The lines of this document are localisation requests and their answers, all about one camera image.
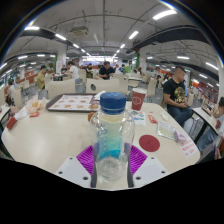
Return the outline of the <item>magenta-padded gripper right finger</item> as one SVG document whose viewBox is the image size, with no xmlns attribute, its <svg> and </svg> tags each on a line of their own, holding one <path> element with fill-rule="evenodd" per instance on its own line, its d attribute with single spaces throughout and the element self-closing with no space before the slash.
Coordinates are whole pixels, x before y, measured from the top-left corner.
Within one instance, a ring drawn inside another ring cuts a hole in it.
<svg viewBox="0 0 224 224">
<path fill-rule="evenodd" d="M 155 156 L 147 156 L 133 146 L 130 151 L 127 182 L 129 188 L 140 188 L 157 181 L 169 172 Z"/>
</svg>

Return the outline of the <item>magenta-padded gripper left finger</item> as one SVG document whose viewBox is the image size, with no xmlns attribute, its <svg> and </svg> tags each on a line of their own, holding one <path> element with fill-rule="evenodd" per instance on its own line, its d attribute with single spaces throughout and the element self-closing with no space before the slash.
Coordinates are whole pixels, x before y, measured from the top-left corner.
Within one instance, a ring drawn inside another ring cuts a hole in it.
<svg viewBox="0 0 224 224">
<path fill-rule="evenodd" d="M 84 188 L 95 188 L 97 174 L 92 146 L 85 148 L 76 157 L 69 156 L 58 168 L 56 175 Z"/>
</svg>

